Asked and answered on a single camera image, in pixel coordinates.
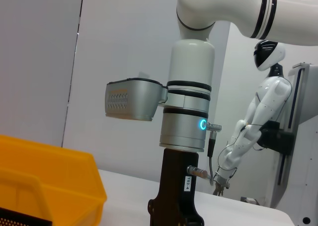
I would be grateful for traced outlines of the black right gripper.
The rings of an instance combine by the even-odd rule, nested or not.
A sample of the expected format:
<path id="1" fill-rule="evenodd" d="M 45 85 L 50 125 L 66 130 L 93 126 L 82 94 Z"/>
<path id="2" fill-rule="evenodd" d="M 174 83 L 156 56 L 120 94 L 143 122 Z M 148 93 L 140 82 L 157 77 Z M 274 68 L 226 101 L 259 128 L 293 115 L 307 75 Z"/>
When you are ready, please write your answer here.
<path id="1" fill-rule="evenodd" d="M 151 226 L 203 226 L 194 196 L 196 176 L 188 174 L 189 166 L 198 166 L 194 152 L 164 149 L 159 192 L 148 202 Z"/>

